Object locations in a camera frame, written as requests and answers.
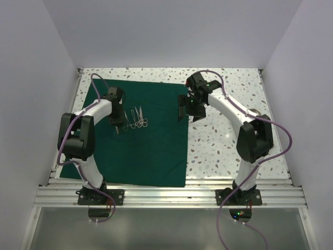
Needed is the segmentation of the steel instrument tray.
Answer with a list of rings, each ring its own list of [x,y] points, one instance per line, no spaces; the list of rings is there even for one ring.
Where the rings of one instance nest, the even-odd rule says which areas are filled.
[[[257,116],[261,116],[261,112],[258,109],[250,109],[251,112],[255,113]]]

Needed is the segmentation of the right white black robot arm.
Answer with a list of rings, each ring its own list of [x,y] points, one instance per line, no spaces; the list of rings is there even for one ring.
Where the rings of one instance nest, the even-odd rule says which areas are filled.
[[[206,117],[206,107],[221,112],[232,124],[237,136],[236,150],[241,158],[237,177],[231,188],[219,191],[220,205],[245,205],[257,191],[260,161],[272,149],[273,132],[269,116],[257,115],[236,101],[224,88],[224,81],[204,79],[202,71],[187,78],[186,95],[179,95],[178,120],[185,116],[198,121]]]

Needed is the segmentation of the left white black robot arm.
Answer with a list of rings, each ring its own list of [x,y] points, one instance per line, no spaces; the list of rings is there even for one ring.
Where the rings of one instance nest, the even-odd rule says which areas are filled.
[[[108,118],[111,126],[118,131],[124,123],[124,98],[124,91],[120,87],[112,86],[106,95],[97,95],[97,99],[89,106],[61,116],[57,165],[75,165],[83,181],[79,194],[85,198],[90,197],[98,205],[111,197],[105,189],[104,178],[94,158],[95,125]]]

